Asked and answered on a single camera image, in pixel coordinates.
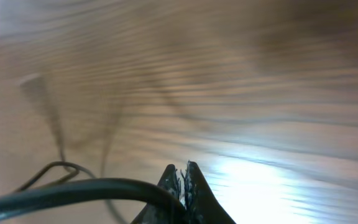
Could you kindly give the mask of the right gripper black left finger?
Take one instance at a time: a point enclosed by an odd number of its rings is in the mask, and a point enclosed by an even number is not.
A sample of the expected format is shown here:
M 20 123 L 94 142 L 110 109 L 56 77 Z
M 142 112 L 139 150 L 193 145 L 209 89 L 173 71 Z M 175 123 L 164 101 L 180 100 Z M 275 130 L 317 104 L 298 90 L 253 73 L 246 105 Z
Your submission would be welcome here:
M 131 224 L 180 224 L 185 209 L 179 202 L 181 193 L 179 178 L 173 164 L 166 166 L 160 180 L 151 190 L 146 206 L 131 221 Z

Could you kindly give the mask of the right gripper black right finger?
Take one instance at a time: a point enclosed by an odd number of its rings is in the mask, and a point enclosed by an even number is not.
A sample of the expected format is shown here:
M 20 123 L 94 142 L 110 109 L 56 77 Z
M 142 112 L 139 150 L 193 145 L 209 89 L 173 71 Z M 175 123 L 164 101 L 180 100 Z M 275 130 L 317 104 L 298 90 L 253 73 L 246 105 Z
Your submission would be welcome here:
M 188 223 L 236 224 L 219 204 L 196 162 L 188 161 L 183 180 Z

